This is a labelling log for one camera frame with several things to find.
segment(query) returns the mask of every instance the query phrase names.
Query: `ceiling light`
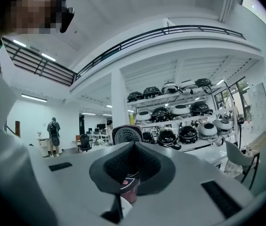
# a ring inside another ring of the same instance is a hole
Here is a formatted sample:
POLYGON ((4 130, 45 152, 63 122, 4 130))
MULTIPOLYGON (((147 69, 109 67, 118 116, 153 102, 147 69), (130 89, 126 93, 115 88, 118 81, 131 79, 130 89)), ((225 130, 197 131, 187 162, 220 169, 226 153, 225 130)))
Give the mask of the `ceiling light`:
POLYGON ((52 61, 55 61, 54 58, 52 58, 52 57, 50 57, 50 56, 48 56, 48 55, 45 55, 45 54, 43 54, 43 53, 42 53, 42 56, 44 56, 45 58, 51 59, 52 61))
POLYGON ((17 41, 17 40, 14 40, 14 43, 16 43, 16 44, 18 44, 18 45, 21 45, 21 46, 23 46, 24 48, 26 47, 26 44, 21 43, 21 42, 19 42, 19 41, 17 41))
POLYGON ((24 94, 22 94, 22 97, 28 98, 28 99, 32 99, 32 100, 38 100, 38 101, 42 101, 42 102, 47 102, 47 100, 40 99, 40 98, 33 97, 33 96, 24 95, 24 94))
POLYGON ((221 80, 219 83, 217 83, 217 85, 219 85, 219 84, 223 83, 223 81, 224 81, 224 80, 221 80))
POLYGON ((93 114, 93 113, 86 113, 86 112, 82 112, 82 114, 84 114, 84 115, 96 115, 96 114, 93 114))

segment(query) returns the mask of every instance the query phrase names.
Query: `railing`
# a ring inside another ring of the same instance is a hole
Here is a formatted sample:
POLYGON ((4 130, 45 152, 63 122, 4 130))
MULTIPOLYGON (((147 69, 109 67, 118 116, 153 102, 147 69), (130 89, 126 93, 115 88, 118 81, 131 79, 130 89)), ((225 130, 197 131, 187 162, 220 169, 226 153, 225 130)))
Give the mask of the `railing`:
POLYGON ((71 86, 75 81, 77 74, 72 70, 6 38, 2 40, 15 66, 66 86, 71 86))
POLYGON ((213 26, 205 26, 205 25, 179 25, 179 26, 171 26, 171 27, 164 27, 164 28, 158 28, 154 29, 142 34, 139 34, 137 36, 134 36, 132 38, 129 38, 112 48, 108 49, 106 52, 102 53, 101 55, 97 56, 95 59, 93 59, 90 63, 88 63, 85 67, 83 67, 78 73, 76 79, 79 79, 84 73, 86 73, 88 70, 93 68, 98 63, 104 61, 108 57, 110 57, 113 54, 118 53, 119 51, 128 48, 132 45, 138 44, 140 42, 143 42, 145 40, 157 38, 160 36, 165 36, 168 34, 174 34, 174 33, 181 33, 181 32, 214 32, 214 33, 221 33, 226 35, 231 35, 234 37, 238 37, 241 39, 245 38, 243 35, 239 32, 235 32, 226 28, 218 28, 213 26))

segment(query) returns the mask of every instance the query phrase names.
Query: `black slot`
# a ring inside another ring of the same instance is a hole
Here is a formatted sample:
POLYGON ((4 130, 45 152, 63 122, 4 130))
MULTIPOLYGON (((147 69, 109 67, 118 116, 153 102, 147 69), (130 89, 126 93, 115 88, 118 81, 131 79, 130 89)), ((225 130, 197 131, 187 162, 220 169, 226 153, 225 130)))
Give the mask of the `black slot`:
POLYGON ((215 181, 201 185, 226 218, 241 210, 241 207, 215 181))
POLYGON ((72 166, 71 163, 69 163, 69 162, 63 162, 63 163, 60 163, 60 164, 57 164, 57 165, 49 166, 49 169, 51 171, 57 171, 57 170, 61 170, 61 169, 64 169, 64 168, 71 167, 71 166, 72 166))

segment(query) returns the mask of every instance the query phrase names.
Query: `black backpack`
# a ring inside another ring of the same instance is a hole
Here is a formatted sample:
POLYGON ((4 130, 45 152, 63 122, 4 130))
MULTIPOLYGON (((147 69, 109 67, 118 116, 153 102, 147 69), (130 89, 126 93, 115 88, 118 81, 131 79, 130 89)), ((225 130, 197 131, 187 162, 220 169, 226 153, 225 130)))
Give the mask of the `black backpack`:
POLYGON ((55 125, 55 124, 50 123, 50 128, 49 128, 49 130, 50 130, 50 134, 51 134, 52 136, 57 135, 57 130, 56 130, 56 125, 55 125))

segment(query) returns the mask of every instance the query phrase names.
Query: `black office chair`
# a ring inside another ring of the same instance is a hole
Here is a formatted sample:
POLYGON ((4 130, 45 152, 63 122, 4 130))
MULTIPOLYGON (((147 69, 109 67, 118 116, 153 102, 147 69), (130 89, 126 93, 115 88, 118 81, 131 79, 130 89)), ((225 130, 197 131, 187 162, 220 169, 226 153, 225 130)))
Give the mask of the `black office chair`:
POLYGON ((84 152, 88 152, 88 150, 92 149, 92 146, 89 143, 89 137, 87 134, 82 134, 81 135, 81 145, 80 145, 80 149, 84 152))

